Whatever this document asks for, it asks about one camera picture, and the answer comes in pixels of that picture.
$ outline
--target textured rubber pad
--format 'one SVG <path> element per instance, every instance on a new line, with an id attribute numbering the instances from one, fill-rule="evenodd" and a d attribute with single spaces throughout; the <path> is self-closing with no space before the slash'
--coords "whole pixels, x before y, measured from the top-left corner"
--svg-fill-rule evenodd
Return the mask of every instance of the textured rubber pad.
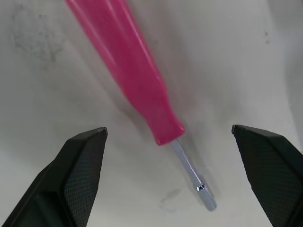
<path id="1" fill-rule="evenodd" d="M 295 226 L 303 181 L 292 153 L 303 166 L 302 155 L 284 137 L 268 131 L 236 125 L 232 132 L 251 188 L 273 227 Z"/>

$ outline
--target white surface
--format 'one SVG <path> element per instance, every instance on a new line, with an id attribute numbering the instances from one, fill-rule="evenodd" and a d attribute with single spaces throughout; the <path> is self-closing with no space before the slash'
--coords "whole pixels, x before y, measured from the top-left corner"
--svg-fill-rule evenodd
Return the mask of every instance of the white surface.
<path id="1" fill-rule="evenodd" d="M 301 149 L 301 0 L 130 4 L 217 210 L 199 204 L 170 147 L 154 144 L 63 1 L 2 0 L 0 223 L 68 138 L 106 126 L 88 226 L 269 227 L 231 128 L 240 123 L 274 131 Z"/>

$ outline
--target screwdriver handle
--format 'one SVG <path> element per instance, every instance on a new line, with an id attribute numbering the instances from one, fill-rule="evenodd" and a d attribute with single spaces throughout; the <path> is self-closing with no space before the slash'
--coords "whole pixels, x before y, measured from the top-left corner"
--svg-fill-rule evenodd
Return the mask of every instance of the screwdriver handle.
<path id="1" fill-rule="evenodd" d="M 67 0 L 122 92 L 146 119 L 158 145 L 185 133 L 125 0 Z"/>

